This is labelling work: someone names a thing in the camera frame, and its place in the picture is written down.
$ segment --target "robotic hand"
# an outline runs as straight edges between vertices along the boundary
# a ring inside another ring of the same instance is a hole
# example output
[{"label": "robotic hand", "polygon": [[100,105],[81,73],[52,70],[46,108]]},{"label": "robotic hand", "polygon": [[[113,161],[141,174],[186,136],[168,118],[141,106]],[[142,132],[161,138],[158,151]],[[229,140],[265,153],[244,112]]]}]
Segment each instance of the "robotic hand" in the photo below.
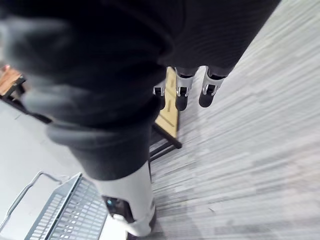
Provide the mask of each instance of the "robotic hand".
[{"label": "robotic hand", "polygon": [[183,111],[198,67],[207,66],[199,104],[210,106],[279,1],[4,0],[3,55],[31,85],[23,104],[53,119],[47,134],[70,148],[112,221],[147,236],[156,221],[153,94],[163,108],[166,67],[175,67]]}]

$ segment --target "black metal frame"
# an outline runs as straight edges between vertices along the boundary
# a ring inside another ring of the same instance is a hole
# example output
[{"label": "black metal frame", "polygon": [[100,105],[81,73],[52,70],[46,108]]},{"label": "black metal frame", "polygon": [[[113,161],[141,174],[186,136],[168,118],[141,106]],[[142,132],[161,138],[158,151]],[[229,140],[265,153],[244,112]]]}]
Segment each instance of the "black metal frame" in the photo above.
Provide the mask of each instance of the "black metal frame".
[{"label": "black metal frame", "polygon": [[159,146],[157,149],[150,152],[150,162],[160,158],[161,156],[171,152],[174,149],[180,149],[182,148],[182,143],[179,142],[175,137],[171,136],[168,132],[166,132],[162,127],[160,127],[158,124],[154,123],[152,126],[152,129],[162,136],[164,139],[167,140],[166,143]]}]

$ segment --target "white floor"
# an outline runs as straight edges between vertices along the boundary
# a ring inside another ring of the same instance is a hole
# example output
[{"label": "white floor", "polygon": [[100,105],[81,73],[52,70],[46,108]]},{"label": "white floor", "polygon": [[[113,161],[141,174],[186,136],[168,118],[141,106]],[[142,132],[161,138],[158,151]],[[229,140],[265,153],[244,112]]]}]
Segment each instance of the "white floor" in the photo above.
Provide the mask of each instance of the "white floor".
[{"label": "white floor", "polygon": [[[50,142],[45,126],[0,102],[0,222],[19,192],[39,171],[72,176],[81,168],[65,147]],[[2,236],[24,239],[56,183],[45,176],[30,189],[12,214]]]}]

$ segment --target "basket handle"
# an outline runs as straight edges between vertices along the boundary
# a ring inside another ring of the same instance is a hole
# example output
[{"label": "basket handle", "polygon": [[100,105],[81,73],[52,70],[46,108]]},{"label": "basket handle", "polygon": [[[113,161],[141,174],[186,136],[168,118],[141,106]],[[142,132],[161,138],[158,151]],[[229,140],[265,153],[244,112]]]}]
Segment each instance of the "basket handle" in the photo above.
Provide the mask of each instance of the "basket handle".
[{"label": "basket handle", "polygon": [[9,208],[8,212],[6,213],[5,219],[3,220],[3,222],[0,225],[0,233],[2,232],[2,230],[4,229],[4,227],[7,225],[11,214],[13,213],[13,211],[16,209],[16,207],[18,206],[18,204],[21,202],[21,200],[23,199],[23,197],[26,195],[26,193],[28,192],[28,190],[35,185],[35,183],[38,181],[38,179],[40,178],[41,175],[44,175],[46,177],[48,177],[49,179],[55,181],[55,182],[59,182],[59,185],[61,185],[63,183],[62,180],[52,176],[49,173],[40,171],[36,174],[36,176],[33,178],[33,180],[23,188],[23,190],[19,193],[19,195],[16,197],[16,199],[13,201],[11,207]]}]

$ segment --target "metal basket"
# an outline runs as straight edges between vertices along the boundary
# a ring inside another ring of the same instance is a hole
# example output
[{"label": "metal basket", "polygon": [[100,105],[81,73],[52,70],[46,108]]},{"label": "metal basket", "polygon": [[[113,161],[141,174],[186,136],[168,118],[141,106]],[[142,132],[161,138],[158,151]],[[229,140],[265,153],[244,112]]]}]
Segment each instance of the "metal basket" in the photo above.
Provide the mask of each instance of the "metal basket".
[{"label": "metal basket", "polygon": [[39,172],[13,202],[0,232],[27,191],[41,175],[59,182],[24,240],[98,240],[108,212],[97,189],[81,173],[65,183]]}]

